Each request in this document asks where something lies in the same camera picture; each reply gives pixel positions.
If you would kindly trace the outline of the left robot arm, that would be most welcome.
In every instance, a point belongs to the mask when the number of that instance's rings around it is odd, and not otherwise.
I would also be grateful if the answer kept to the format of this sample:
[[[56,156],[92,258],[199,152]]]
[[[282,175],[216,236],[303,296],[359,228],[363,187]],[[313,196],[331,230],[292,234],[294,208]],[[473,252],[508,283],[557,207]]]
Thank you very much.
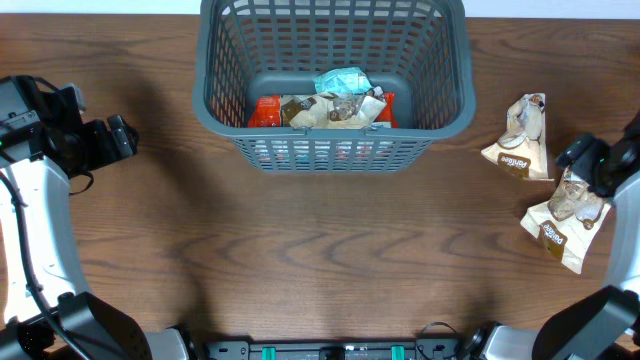
[[[145,332],[93,294],[77,251],[74,177],[137,153],[121,116],[86,122],[80,89],[1,80],[1,235],[8,277],[4,359],[194,359],[180,326]]]

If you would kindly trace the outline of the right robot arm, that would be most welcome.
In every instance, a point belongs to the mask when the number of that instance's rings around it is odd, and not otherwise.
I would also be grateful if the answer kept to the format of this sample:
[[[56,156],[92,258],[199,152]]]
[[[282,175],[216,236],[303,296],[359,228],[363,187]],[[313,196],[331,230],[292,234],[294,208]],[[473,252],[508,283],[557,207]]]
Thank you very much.
[[[603,287],[552,316],[539,331],[493,323],[469,344],[470,359],[637,359],[616,344],[625,331],[639,343],[639,118],[613,145],[583,134],[556,159],[616,208]]]

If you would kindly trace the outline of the orange cookie package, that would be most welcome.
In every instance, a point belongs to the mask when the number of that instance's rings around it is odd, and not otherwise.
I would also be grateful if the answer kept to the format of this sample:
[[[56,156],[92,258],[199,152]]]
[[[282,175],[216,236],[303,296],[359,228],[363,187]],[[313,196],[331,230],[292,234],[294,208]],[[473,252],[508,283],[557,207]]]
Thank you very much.
[[[395,100],[395,94],[388,94],[392,95],[390,109],[386,110],[370,127],[398,128],[398,122],[396,121],[392,110],[392,106]],[[279,113],[279,98],[281,96],[283,95],[261,97],[257,101],[255,111],[250,117],[248,126],[250,128],[289,127],[283,124],[281,115]]]

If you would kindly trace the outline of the beige Pantree snack bag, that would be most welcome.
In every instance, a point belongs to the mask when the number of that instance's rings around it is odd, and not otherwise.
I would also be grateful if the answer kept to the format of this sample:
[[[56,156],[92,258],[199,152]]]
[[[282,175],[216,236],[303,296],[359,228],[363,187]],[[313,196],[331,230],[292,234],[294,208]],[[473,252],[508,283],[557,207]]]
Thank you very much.
[[[362,94],[322,92],[279,98],[285,126],[315,129],[363,129],[390,109],[392,95],[381,87]]]

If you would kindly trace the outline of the teal wipes packet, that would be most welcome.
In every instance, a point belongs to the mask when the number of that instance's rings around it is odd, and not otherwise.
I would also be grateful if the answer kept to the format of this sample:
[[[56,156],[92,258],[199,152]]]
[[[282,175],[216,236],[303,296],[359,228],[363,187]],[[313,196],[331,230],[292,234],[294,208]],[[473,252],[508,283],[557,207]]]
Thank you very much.
[[[362,94],[372,88],[364,71],[359,67],[338,68],[313,79],[317,93]]]

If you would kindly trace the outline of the white tissue multipack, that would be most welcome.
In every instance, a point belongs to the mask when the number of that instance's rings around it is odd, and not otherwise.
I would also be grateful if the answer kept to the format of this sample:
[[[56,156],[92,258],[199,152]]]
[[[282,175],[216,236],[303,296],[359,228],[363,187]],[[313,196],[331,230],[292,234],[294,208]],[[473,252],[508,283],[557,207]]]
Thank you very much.
[[[394,147],[392,141],[374,140],[249,140],[237,146],[248,156],[250,161],[260,166],[275,169],[277,166],[286,169],[296,166],[300,170],[311,167],[314,163],[321,171],[330,166],[344,171],[347,164],[363,165],[373,155],[376,158],[387,158]]]

